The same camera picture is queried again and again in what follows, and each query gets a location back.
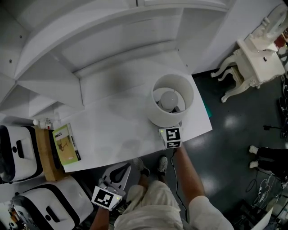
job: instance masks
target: lamp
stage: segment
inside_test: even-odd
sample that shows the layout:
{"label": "lamp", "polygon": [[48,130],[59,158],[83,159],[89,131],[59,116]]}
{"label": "lamp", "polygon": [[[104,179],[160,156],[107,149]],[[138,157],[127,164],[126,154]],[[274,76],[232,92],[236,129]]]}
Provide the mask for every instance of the lamp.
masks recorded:
{"label": "lamp", "polygon": [[[159,101],[154,97],[155,92],[163,89]],[[193,102],[193,88],[190,82],[182,76],[169,74],[159,78],[146,101],[146,114],[155,125],[163,128],[176,126],[185,117]],[[178,106],[184,101],[184,108]]]}

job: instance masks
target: shoe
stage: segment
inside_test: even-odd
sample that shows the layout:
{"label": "shoe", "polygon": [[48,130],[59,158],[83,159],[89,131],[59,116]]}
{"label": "shoe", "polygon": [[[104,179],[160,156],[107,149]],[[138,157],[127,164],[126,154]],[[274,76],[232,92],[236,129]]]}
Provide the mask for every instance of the shoe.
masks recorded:
{"label": "shoe", "polygon": [[255,147],[255,146],[250,146],[250,147],[249,147],[249,152],[250,152],[250,153],[257,154],[258,148]]}
{"label": "shoe", "polygon": [[167,170],[167,166],[168,166],[168,158],[163,156],[159,159],[159,167],[157,169],[158,173],[166,173]]}
{"label": "shoe", "polygon": [[138,158],[134,158],[133,160],[133,164],[135,166],[135,168],[141,173],[143,170],[147,170],[148,171],[148,176],[150,175],[150,170],[144,165],[143,161],[138,157]]}
{"label": "shoe", "polygon": [[256,168],[259,166],[258,161],[251,161],[249,164],[249,168]]}

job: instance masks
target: wooden box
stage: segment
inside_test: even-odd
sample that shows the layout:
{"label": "wooden box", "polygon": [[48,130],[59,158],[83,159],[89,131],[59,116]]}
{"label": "wooden box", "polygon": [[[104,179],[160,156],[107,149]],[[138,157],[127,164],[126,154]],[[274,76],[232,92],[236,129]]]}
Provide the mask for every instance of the wooden box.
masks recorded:
{"label": "wooden box", "polygon": [[69,173],[65,173],[58,159],[53,141],[52,130],[35,128],[39,156],[47,181],[59,181]]}

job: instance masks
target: book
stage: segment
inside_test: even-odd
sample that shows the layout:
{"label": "book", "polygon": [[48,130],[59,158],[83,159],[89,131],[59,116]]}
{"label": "book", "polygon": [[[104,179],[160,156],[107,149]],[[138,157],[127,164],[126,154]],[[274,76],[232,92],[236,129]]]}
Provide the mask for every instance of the book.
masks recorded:
{"label": "book", "polygon": [[81,160],[70,124],[66,124],[54,130],[53,138],[62,165]]}

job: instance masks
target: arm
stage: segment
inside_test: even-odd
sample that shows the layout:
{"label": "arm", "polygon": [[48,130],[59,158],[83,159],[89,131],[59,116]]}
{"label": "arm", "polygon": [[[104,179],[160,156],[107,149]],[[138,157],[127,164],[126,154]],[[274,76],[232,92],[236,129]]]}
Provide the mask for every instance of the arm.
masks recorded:
{"label": "arm", "polygon": [[177,174],[189,204],[190,225],[195,229],[232,230],[233,226],[205,197],[204,187],[184,147],[176,153]]}
{"label": "arm", "polygon": [[90,230],[109,229],[109,210],[99,207]]}
{"label": "arm", "polygon": [[184,147],[177,149],[177,174],[188,203],[197,196],[205,196],[204,187]]}

